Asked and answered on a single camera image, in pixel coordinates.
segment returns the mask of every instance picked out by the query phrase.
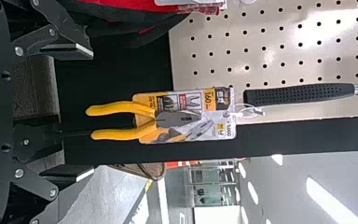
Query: bolt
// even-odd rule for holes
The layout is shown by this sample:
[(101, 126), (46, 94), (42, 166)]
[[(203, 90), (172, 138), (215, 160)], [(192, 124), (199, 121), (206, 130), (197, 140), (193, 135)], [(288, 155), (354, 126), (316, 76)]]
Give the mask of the bolt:
[(52, 190), (50, 191), (50, 197), (51, 197), (51, 198), (54, 198), (54, 197), (56, 196), (56, 194), (57, 194), (57, 190), (56, 190), (56, 189), (52, 189)]
[(25, 138), (22, 143), (25, 145), (25, 146), (28, 146), (30, 145), (30, 140), (28, 138)]
[(50, 29), (49, 31), (50, 31), (50, 35), (55, 36), (55, 30), (54, 29)]
[(24, 55), (24, 50), (22, 48), (16, 47), (16, 48), (14, 48), (14, 50), (16, 51), (17, 56)]
[(18, 179), (22, 178), (24, 176), (24, 170), (17, 169), (16, 174), (14, 174), (14, 176), (16, 176), (16, 178), (18, 178)]

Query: pegboard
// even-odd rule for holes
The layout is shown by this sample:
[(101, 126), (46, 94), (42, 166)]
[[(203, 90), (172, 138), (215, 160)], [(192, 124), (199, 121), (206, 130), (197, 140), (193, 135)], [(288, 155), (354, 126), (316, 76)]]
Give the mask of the pegboard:
[[(358, 0), (228, 0), (219, 16), (198, 13), (170, 31), (176, 90), (358, 83)], [(358, 116), (358, 96), (264, 107), (248, 123)]]

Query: red object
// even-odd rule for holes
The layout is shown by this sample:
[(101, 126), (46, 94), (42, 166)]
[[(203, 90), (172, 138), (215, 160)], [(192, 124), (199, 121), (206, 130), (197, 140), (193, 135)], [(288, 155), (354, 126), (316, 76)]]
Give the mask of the red object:
[(78, 0), (82, 3), (90, 3), (107, 7), (119, 7), (132, 10), (152, 11), (152, 12), (178, 12), (187, 14), (191, 12), (200, 12), (207, 15), (219, 15), (220, 7), (218, 4), (191, 4), (179, 6), (157, 6), (154, 0)]
[(140, 35), (144, 35), (144, 34), (146, 34), (147, 32), (149, 32), (149, 31), (151, 31), (151, 30), (153, 30), (153, 27), (144, 29), (144, 30), (142, 30), (142, 31), (140, 31), (140, 32), (138, 32), (138, 33), (139, 33)]
[(169, 161), (166, 162), (167, 169), (175, 169), (182, 166), (198, 164), (198, 161)]
[(132, 10), (154, 12), (176, 12), (178, 6), (157, 6), (154, 0), (78, 0), (83, 3), (92, 3), (100, 6), (121, 7)]

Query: packaging card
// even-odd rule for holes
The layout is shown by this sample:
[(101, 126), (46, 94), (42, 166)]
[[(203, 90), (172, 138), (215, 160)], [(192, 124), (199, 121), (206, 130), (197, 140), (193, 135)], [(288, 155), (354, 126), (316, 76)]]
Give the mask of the packaging card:
[[(235, 118), (230, 115), (235, 102), (233, 88), (141, 93), (132, 100), (157, 111), (185, 110), (201, 115), (201, 120), (182, 127), (158, 128), (140, 138), (142, 144), (227, 140), (236, 136)], [(151, 120), (139, 115), (135, 119), (137, 126)]]

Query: yellow plier handle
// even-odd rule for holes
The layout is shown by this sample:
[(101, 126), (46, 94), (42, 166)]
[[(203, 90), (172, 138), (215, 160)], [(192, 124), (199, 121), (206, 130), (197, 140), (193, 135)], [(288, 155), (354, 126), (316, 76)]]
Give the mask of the yellow plier handle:
[[(105, 116), (117, 113), (133, 113), (156, 118), (156, 110), (145, 105), (140, 105), (131, 101), (115, 102), (108, 105), (92, 105), (86, 110), (86, 114), (91, 117)], [(119, 140), (128, 141), (141, 138), (157, 129), (157, 123), (152, 120), (138, 128), (120, 130), (120, 129), (105, 129), (97, 130), (91, 134), (93, 140)]]

